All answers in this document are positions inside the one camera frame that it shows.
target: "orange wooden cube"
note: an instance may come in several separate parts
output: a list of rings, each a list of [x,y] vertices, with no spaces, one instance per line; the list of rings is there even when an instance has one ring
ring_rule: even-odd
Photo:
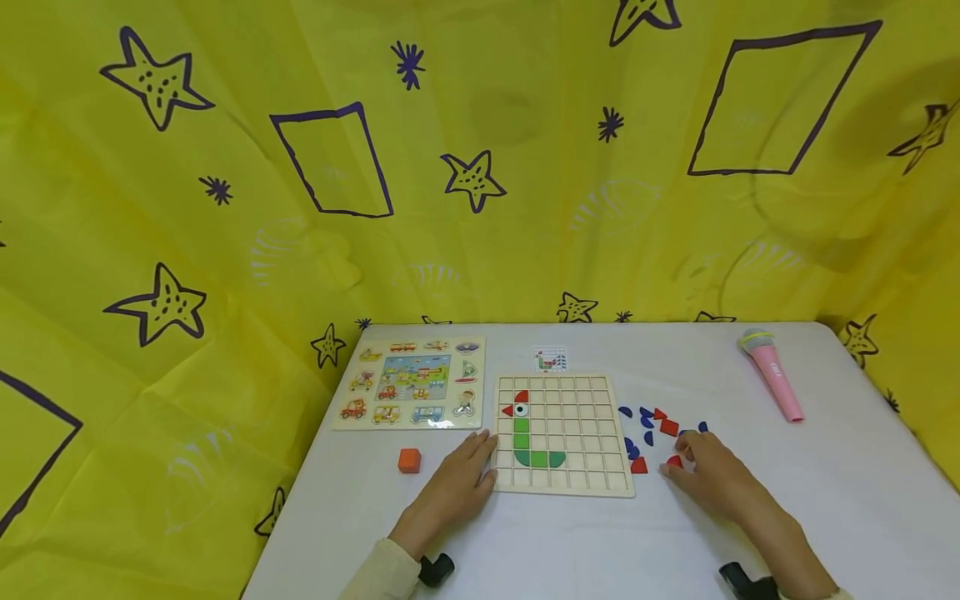
[[[416,448],[403,448],[400,450],[400,460],[396,462],[396,466],[401,473],[408,475],[419,473],[420,458],[420,451]]]

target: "pink toy microphone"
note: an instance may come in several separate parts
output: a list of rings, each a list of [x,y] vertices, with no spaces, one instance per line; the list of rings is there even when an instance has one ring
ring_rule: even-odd
[[[777,349],[774,348],[774,334],[759,327],[751,327],[743,332],[740,347],[754,359],[786,419],[793,423],[804,420],[804,411],[800,408],[800,402],[797,401],[790,382],[786,380],[786,373],[780,364]]]

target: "red square piece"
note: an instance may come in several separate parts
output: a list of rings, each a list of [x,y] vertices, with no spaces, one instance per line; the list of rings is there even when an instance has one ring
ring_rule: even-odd
[[[401,473],[411,475],[420,472],[420,451],[416,448],[403,448],[400,450],[400,460],[396,462],[396,467]]]
[[[642,456],[635,458],[632,463],[630,463],[630,472],[634,475],[646,475],[647,474],[647,459]]]
[[[674,420],[664,419],[660,422],[660,431],[676,438],[677,434],[680,433],[680,424]]]

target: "yellow fabric backdrop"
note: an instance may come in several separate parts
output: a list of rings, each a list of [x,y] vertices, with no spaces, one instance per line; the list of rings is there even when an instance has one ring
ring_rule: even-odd
[[[955,2],[9,4],[5,597],[235,598],[366,320],[820,320],[960,478]]]

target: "microphone head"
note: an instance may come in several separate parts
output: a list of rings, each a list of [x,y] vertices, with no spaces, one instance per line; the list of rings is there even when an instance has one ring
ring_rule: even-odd
[[[740,347],[748,352],[763,346],[772,346],[774,344],[774,334],[760,327],[751,327],[743,332],[740,338]]]

